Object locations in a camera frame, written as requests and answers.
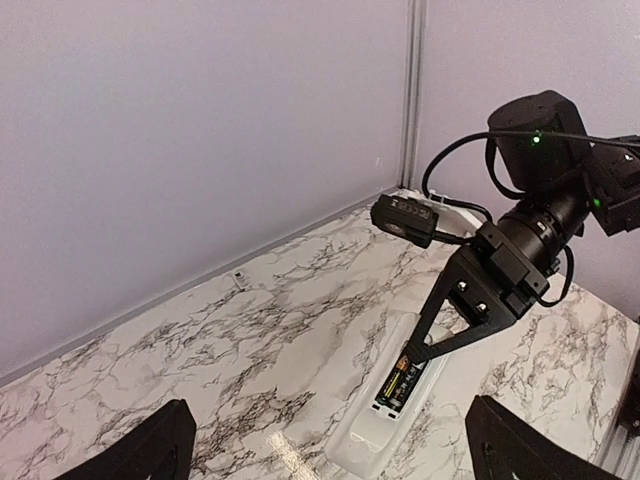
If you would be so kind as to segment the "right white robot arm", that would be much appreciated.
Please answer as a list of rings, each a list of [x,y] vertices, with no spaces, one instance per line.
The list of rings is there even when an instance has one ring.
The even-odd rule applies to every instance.
[[[485,140],[485,164],[495,172],[502,159],[513,186],[494,185],[515,205],[498,220],[488,218],[464,241],[439,274],[403,353],[416,364],[464,348],[501,332],[544,295],[567,262],[568,245],[594,216],[608,236],[639,226],[639,139],[587,135],[576,105],[546,90],[513,100],[494,111],[485,132],[463,137],[427,166],[422,191],[435,168],[453,151]]]

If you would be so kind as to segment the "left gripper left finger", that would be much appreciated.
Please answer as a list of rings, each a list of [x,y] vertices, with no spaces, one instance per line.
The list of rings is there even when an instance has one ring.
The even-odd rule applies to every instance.
[[[59,480],[189,478],[196,422],[183,399],[168,401],[112,446]]]

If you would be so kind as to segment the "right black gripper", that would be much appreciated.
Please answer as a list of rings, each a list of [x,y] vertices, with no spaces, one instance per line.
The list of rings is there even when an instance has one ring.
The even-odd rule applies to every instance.
[[[423,363],[506,330],[548,289],[550,234],[526,222],[484,223],[447,261],[403,352]],[[444,301],[471,326],[428,345]]]

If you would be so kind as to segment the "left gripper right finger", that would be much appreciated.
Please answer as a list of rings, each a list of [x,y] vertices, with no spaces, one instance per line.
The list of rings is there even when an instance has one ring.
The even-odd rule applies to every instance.
[[[613,479],[562,449],[487,395],[475,396],[465,417],[476,479]]]

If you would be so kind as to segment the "white remote control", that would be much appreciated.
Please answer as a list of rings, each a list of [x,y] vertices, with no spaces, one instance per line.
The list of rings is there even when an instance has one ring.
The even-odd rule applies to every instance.
[[[423,409],[445,356],[412,363],[403,349],[418,315],[400,312],[391,336],[350,403],[324,452],[329,461],[361,479],[375,479],[389,463]]]

